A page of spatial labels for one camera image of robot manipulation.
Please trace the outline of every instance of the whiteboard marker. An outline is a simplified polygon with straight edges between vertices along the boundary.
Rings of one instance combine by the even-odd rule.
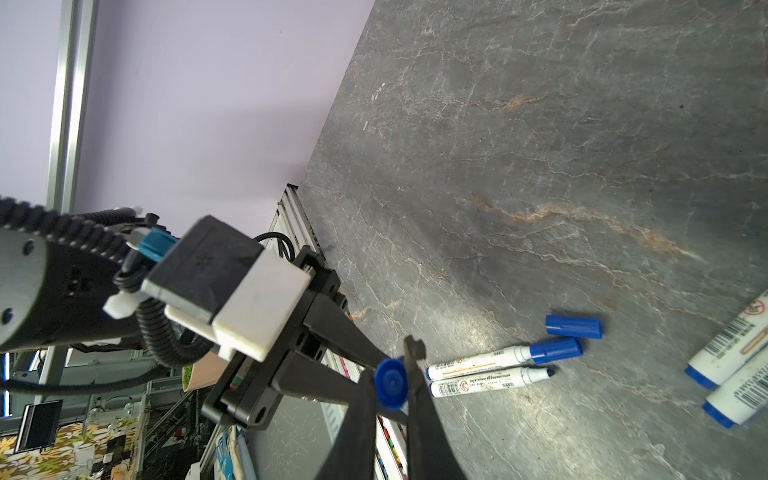
[[[713,389],[736,373],[768,344],[768,291],[757,297],[736,319],[688,362],[685,373]]]
[[[578,340],[570,338],[531,346],[508,346],[495,352],[438,363],[428,367],[426,374],[430,380],[442,380],[523,365],[528,360],[541,365],[582,355]]]
[[[768,349],[707,397],[704,411],[725,428],[741,425],[768,403]]]
[[[433,397],[490,392],[532,385],[541,380],[548,380],[553,375],[554,370],[552,369],[533,369],[519,366],[498,372],[476,373],[457,379],[439,380],[429,386],[429,391]]]

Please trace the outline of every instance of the green object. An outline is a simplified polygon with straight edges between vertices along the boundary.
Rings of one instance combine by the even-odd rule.
[[[184,390],[190,387],[190,380],[192,380],[192,366],[185,366],[181,371],[181,386]]]

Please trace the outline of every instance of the wire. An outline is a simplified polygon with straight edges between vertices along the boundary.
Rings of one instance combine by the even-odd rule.
[[[67,245],[98,257],[122,263],[131,248],[118,233],[83,217],[60,214],[45,207],[17,203],[10,197],[0,197],[0,227],[30,232],[49,242]]]
[[[90,220],[93,223],[98,223],[109,227],[111,225],[119,225],[131,220],[136,220],[136,210],[130,207],[115,208],[113,210],[100,210],[98,212],[90,212],[87,214],[74,214],[74,217],[80,217],[84,220]]]
[[[125,397],[126,399],[128,399],[128,401],[129,401],[129,402],[130,402],[131,400],[133,400],[133,399],[134,399],[134,397],[132,397],[132,396],[130,396],[130,395],[116,395],[116,396],[112,397],[111,399],[106,399],[106,400],[104,400],[104,404],[106,405],[106,404],[107,404],[107,403],[108,403],[110,400],[114,400],[114,399],[121,399],[121,398],[123,398],[123,397]]]
[[[117,272],[113,281],[120,290],[133,293],[139,290],[148,274],[148,266],[137,264],[135,271]],[[214,343],[202,336],[195,337],[193,332],[184,336],[186,343],[182,343],[176,338],[173,324],[165,316],[164,310],[165,303],[155,298],[139,303],[136,309],[141,336],[152,356],[162,365],[171,368],[192,365],[202,359]]]
[[[288,238],[288,236],[284,233],[266,232],[262,233],[258,237],[254,237],[253,239],[257,242],[261,242],[268,238],[277,238],[278,243],[282,241],[285,244],[285,247],[288,249],[289,262],[293,262],[296,259],[296,251],[293,249],[293,242],[291,242],[290,238]]]
[[[70,345],[73,349],[83,353],[109,353],[109,352],[123,352],[125,350],[142,350],[141,344],[138,342],[131,343],[130,345],[83,345],[82,343],[72,343]]]
[[[164,366],[156,366],[149,372],[143,373],[132,379],[120,380],[119,382],[87,383],[81,385],[41,385],[39,383],[21,382],[19,380],[2,380],[0,381],[0,390],[8,390],[9,392],[14,393],[61,396],[114,392],[115,390],[129,389],[131,387],[139,386],[151,380],[161,379],[165,377],[168,372],[168,368]]]
[[[285,258],[288,256],[288,252],[286,252],[286,246],[281,240],[277,241],[277,253],[280,254],[280,258]]]

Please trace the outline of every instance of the marker cap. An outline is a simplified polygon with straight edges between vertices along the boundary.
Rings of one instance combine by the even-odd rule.
[[[702,409],[704,409],[704,411],[705,411],[705,412],[706,412],[706,413],[707,413],[707,414],[708,414],[710,417],[712,417],[713,419],[715,419],[715,421],[716,421],[717,423],[721,424],[722,426],[724,426],[724,427],[725,427],[725,428],[727,428],[727,429],[729,429],[729,428],[731,428],[732,426],[736,425],[736,423],[735,423],[733,420],[731,420],[731,419],[729,419],[728,417],[726,417],[726,416],[725,416],[725,415],[724,415],[724,414],[723,414],[723,413],[722,413],[720,410],[716,409],[716,408],[714,407],[714,405],[712,405],[712,404],[711,404],[711,403],[709,403],[709,402],[707,402],[707,403],[705,403],[704,405],[702,405],[702,406],[701,406],[701,408],[702,408]]]
[[[546,325],[547,333],[551,335],[576,336],[580,339],[603,338],[603,326],[598,319],[547,315]]]
[[[556,360],[573,359],[582,355],[584,355],[584,351],[581,350],[578,340],[574,338],[531,345],[531,358],[537,365]]]
[[[408,377],[401,359],[386,359],[376,367],[373,376],[376,395],[390,410],[400,410],[408,398]]]
[[[694,379],[696,383],[703,386],[707,390],[711,390],[717,387],[715,382],[702,375],[701,372],[690,365],[685,369],[685,374]]]

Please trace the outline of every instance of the marker label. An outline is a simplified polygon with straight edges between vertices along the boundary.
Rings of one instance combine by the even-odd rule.
[[[509,346],[495,352],[438,363],[427,368],[431,380],[450,379],[524,364],[531,359],[531,347]]]
[[[768,403],[768,349],[707,397],[707,402],[741,425]]]
[[[688,364],[722,385],[768,344],[768,291],[718,333]]]
[[[458,379],[446,379],[433,382],[429,390],[434,397],[464,395],[466,393],[490,392],[492,390],[511,389],[527,386],[549,379],[547,369],[517,367],[498,372],[477,373]]]

